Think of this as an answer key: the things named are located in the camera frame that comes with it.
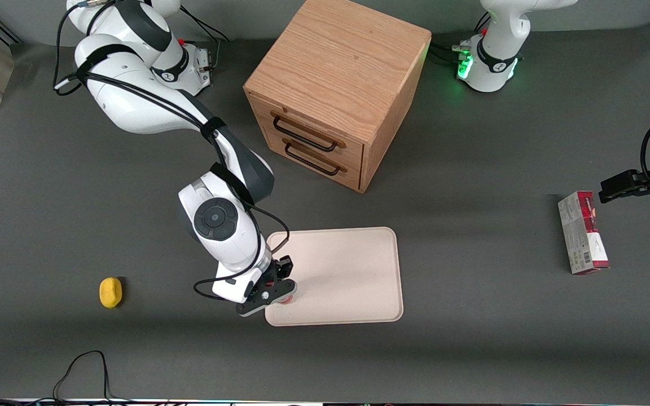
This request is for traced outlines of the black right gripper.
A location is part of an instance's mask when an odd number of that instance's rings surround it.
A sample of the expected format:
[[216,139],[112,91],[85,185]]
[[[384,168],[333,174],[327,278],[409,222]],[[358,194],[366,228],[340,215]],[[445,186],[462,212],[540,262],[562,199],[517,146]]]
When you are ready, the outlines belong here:
[[272,260],[268,269],[250,289],[245,302],[236,305],[236,313],[242,317],[250,316],[294,295],[297,284],[289,278],[292,267],[290,256]]

